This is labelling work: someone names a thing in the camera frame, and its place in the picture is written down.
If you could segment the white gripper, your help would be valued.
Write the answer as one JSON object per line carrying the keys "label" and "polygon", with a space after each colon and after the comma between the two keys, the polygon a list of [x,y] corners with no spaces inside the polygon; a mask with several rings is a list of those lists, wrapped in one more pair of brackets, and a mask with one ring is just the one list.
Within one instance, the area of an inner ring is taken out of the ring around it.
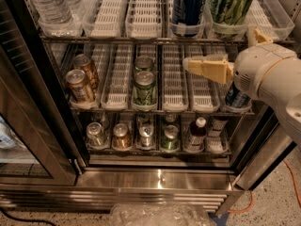
{"label": "white gripper", "polygon": [[297,55],[293,50],[274,44],[269,36],[254,26],[248,28],[247,40],[249,48],[238,55],[234,64],[225,55],[213,54],[186,57],[182,65],[191,74],[202,75],[220,84],[233,79],[238,90],[258,100],[260,83],[268,71],[280,61],[297,58]]}

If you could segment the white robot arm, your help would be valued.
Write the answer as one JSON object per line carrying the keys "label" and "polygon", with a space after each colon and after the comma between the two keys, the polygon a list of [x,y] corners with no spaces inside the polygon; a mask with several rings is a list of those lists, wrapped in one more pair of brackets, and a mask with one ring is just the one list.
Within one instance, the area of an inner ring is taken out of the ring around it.
{"label": "white robot arm", "polygon": [[185,70],[220,84],[232,82],[242,93],[274,110],[290,138],[301,145],[301,59],[259,29],[251,30],[248,48],[233,62],[216,56],[183,60]]}

